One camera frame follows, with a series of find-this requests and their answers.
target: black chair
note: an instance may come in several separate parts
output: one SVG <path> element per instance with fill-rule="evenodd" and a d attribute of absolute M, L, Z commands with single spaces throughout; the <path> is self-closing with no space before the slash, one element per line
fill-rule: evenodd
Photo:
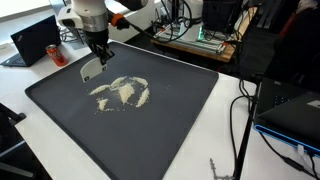
<path fill-rule="evenodd" d="M 320 91 L 320 8 L 301 12 L 275 51 L 265 77 Z"/>
<path fill-rule="evenodd" d="M 12 137 L 13 126 L 25 117 L 23 113 L 16 114 L 0 103 L 0 170 L 33 179 L 35 178 L 34 173 L 3 163 L 5 159 L 13 156 L 15 152 L 26 145 L 24 140 L 14 144 L 12 147 L 7 147 L 8 143 L 6 143 L 6 141 L 12 141 L 14 139 L 14 137 Z"/>

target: laptop screen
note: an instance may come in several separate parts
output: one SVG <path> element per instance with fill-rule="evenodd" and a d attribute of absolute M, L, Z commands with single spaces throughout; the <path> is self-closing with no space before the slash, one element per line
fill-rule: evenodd
<path fill-rule="evenodd" d="M 11 35 L 26 65 L 32 65 L 46 55 L 46 46 L 60 45 L 59 29 L 54 16 L 50 16 Z"/>

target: laptop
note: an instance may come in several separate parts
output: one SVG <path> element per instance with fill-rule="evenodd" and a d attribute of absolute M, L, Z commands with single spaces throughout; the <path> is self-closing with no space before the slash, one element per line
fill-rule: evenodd
<path fill-rule="evenodd" d="M 13 35 L 11 38 L 17 47 L 16 54 L 1 63 L 3 66 L 30 67 L 46 53 L 46 46 L 61 44 L 59 29 L 54 16 L 50 16 Z"/>
<path fill-rule="evenodd" d="M 308 90 L 289 83 L 263 78 L 258 88 L 259 102 L 256 105 L 255 115 L 266 112 L 307 92 Z"/>
<path fill-rule="evenodd" d="M 257 116 L 254 129 L 320 156 L 320 95 L 306 93 Z"/>
<path fill-rule="evenodd" d="M 319 94 L 264 78 L 258 95 L 255 130 L 320 156 Z"/>

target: orange component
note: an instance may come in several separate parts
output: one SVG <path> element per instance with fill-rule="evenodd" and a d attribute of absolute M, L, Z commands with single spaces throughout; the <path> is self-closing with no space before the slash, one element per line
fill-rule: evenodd
<path fill-rule="evenodd" d="M 124 16 L 123 16 L 122 14 L 114 14 L 114 15 L 113 15 L 113 18 L 112 18 L 112 20 L 111 20 L 111 25 L 114 26 L 114 27 L 116 27 L 118 20 L 119 20 L 119 19 L 122 19 L 122 18 L 124 18 Z"/>

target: white granular material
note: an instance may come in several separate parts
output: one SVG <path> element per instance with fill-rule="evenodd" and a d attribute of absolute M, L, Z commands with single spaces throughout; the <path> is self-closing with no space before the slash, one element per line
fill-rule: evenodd
<path fill-rule="evenodd" d="M 107 103 L 108 103 L 108 99 L 97 99 L 97 102 L 98 102 L 98 109 L 100 111 L 103 111 L 104 108 L 106 107 Z"/>
<path fill-rule="evenodd" d="M 109 88 L 109 87 L 110 87 L 110 85 L 102 85 L 102 86 L 99 86 L 99 87 L 97 87 L 96 89 L 92 90 L 92 91 L 89 93 L 89 95 L 97 94 L 97 93 L 99 93 L 99 92 L 101 92 L 101 91 L 106 90 L 106 89 Z"/>
<path fill-rule="evenodd" d="M 142 92 L 142 94 L 141 94 L 141 96 L 140 96 L 140 99 L 139 99 L 138 104 L 136 105 L 136 107 L 141 107 L 141 106 L 148 100 L 149 94 L 150 94 L 150 91 L 149 91 L 148 88 L 146 88 L 146 89 Z"/>
<path fill-rule="evenodd" d="M 120 98 L 123 104 L 128 102 L 128 99 L 134 94 L 134 89 L 131 84 L 127 83 L 126 85 L 119 88 Z"/>
<path fill-rule="evenodd" d="M 143 78 L 139 78 L 139 77 L 133 77 L 131 78 L 134 81 L 137 81 L 138 83 L 142 84 L 144 87 L 148 86 L 148 81 L 143 79 Z"/>
<path fill-rule="evenodd" d="M 127 78 L 127 76 L 125 77 L 119 77 L 117 78 L 116 80 L 114 80 L 111 84 L 111 88 L 112 89 L 117 89 L 119 86 L 120 86 L 120 83 L 125 79 Z"/>

